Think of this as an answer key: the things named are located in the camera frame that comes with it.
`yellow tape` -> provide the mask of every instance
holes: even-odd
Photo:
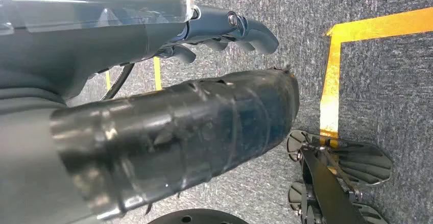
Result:
[[[433,31],[433,7],[334,25],[320,101],[320,134],[338,138],[341,43]]]
[[[161,90],[161,62],[158,57],[153,58],[153,70],[155,72],[155,88]]]
[[[107,91],[111,88],[110,71],[105,72],[105,86],[107,87]]]

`bolt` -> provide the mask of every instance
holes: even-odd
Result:
[[[297,160],[301,160],[302,159],[302,153],[301,153],[301,151],[298,151],[298,153],[296,154],[296,159]]]
[[[229,13],[229,24],[232,27],[235,27],[237,25],[237,16],[235,13]]]

